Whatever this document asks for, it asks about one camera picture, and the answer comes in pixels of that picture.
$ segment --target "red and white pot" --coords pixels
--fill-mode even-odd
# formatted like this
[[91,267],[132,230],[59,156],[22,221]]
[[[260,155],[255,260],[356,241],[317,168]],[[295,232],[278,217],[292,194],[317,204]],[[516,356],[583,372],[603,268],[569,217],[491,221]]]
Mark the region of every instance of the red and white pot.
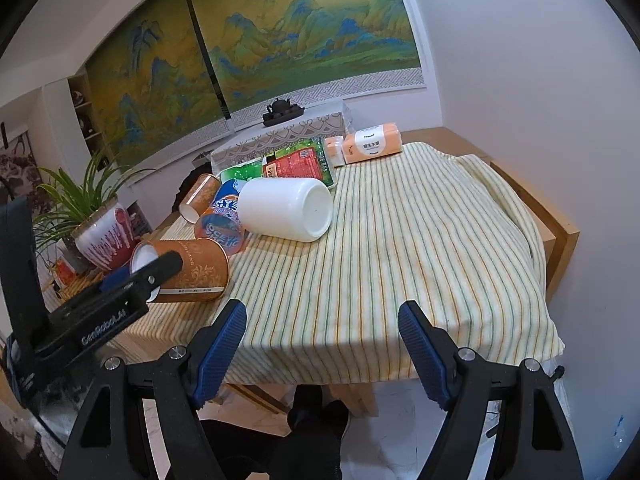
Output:
[[82,255],[106,271],[126,264],[138,243],[134,240],[129,213],[117,198],[109,200],[82,222],[72,236]]

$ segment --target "wooden shelf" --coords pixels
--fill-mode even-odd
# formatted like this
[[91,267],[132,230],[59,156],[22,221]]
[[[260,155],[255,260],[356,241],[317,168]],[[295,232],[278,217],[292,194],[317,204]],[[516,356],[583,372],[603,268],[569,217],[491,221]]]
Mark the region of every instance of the wooden shelf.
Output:
[[78,106],[74,106],[74,108],[76,109],[76,111],[81,110],[82,108],[85,108],[87,106],[91,106],[91,101],[85,101],[84,103],[78,105]]
[[90,136],[87,136],[84,138],[84,140],[89,140],[89,139],[93,139],[94,137],[97,137],[98,135],[101,135],[102,132],[95,132],[94,134],[91,134]]

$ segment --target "shoe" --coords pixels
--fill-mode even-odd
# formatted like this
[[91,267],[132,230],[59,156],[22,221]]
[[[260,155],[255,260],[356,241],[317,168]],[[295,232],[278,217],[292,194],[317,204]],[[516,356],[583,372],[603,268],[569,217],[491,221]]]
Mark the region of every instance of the shoe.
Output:
[[338,440],[342,441],[351,424],[351,413],[344,403],[341,400],[330,402],[322,409],[320,418],[331,427]]
[[293,406],[287,414],[287,423],[293,430],[296,424],[308,416],[320,417],[322,412],[322,386],[299,384],[293,397]]

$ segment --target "white jar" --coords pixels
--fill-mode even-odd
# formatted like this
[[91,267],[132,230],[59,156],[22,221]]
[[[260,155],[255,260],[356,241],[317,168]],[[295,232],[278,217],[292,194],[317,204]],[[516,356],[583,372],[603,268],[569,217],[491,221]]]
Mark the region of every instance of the white jar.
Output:
[[299,242],[318,240],[333,212],[331,193],[316,178],[254,178],[238,197],[247,231]]

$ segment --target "green mountain painting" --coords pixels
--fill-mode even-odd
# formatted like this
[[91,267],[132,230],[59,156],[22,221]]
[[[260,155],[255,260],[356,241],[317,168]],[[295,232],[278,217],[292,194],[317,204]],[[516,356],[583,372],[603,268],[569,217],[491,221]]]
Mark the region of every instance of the green mountain painting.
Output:
[[231,111],[336,79],[420,66],[402,0],[193,0]]
[[86,64],[97,127],[135,165],[223,117],[186,0],[147,0]]

